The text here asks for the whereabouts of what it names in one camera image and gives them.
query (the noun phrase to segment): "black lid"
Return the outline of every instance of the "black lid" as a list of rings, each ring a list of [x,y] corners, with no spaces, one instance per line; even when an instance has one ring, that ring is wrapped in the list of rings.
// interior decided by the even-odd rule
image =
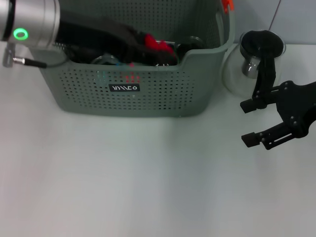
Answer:
[[[241,39],[241,46],[252,56],[261,58],[262,52],[272,52],[274,58],[282,55],[284,44],[279,36],[270,31],[249,31]]]

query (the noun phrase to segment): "green indicator light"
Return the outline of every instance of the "green indicator light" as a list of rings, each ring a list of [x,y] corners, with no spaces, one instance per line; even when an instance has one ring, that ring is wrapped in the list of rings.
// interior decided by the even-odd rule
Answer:
[[[17,40],[26,40],[29,37],[29,33],[23,28],[15,29],[13,35]]]

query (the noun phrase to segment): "basket label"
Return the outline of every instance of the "basket label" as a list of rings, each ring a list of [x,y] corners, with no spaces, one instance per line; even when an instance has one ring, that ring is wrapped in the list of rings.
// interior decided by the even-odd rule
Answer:
[[[139,84],[109,84],[110,92],[140,91]]]

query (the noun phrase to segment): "white table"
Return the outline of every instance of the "white table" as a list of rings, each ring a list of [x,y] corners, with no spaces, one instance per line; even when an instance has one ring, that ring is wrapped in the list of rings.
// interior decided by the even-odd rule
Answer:
[[[316,80],[315,61],[316,46],[288,46],[282,80]],[[198,117],[70,114],[38,69],[1,67],[0,236],[315,236],[315,125],[248,149],[241,135],[281,119],[240,101],[219,85]]]

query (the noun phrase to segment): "gray plastic basket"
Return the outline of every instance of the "gray plastic basket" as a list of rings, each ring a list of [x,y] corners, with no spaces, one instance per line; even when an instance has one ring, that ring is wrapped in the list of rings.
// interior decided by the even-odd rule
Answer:
[[[207,49],[189,51],[177,66],[103,66],[68,62],[41,70],[65,111],[104,116],[179,117],[207,106],[224,53],[235,38],[234,12],[221,0],[60,0],[84,15],[107,16],[149,32],[158,40],[201,38]],[[63,52],[31,50],[34,59],[54,64]],[[137,92],[110,92],[109,84],[139,84]]]

